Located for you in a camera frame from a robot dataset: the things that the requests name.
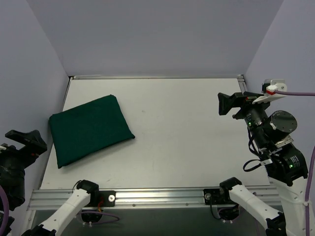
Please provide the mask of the green surgical drape cloth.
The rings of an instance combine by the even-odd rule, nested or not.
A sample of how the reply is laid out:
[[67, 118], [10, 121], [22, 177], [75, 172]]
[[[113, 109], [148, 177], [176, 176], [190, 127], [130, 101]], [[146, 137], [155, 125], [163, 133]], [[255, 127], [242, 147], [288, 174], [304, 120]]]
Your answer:
[[114, 95], [53, 114], [49, 126], [59, 169], [135, 138]]

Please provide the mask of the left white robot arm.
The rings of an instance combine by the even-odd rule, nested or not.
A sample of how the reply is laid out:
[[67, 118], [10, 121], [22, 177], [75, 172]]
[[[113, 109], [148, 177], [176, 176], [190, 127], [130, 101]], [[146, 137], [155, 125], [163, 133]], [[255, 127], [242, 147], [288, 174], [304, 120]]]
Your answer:
[[[23, 145], [0, 146], [0, 234], [10, 233], [14, 218], [9, 215], [25, 202], [25, 169], [47, 151], [47, 145], [38, 130], [28, 133], [10, 130], [5, 137]], [[26, 236], [59, 236], [71, 220], [85, 206], [94, 206], [99, 201], [99, 186], [88, 180], [80, 180], [72, 195], [57, 211], [41, 224], [26, 230]]]

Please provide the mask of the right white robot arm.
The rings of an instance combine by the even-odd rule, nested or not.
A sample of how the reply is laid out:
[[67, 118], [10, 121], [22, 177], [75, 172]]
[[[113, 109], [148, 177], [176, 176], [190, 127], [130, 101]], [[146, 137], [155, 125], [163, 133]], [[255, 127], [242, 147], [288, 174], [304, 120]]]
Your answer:
[[249, 149], [266, 169], [283, 209], [270, 207], [235, 177], [220, 183], [220, 200], [241, 206], [261, 224], [268, 236], [314, 235], [315, 215], [310, 200], [314, 164], [307, 164], [302, 152], [293, 145], [290, 135], [297, 128], [295, 117], [282, 110], [268, 116], [265, 111], [270, 102], [263, 101], [262, 95], [257, 93], [219, 93], [218, 99], [221, 116], [238, 108], [233, 118], [245, 121]]

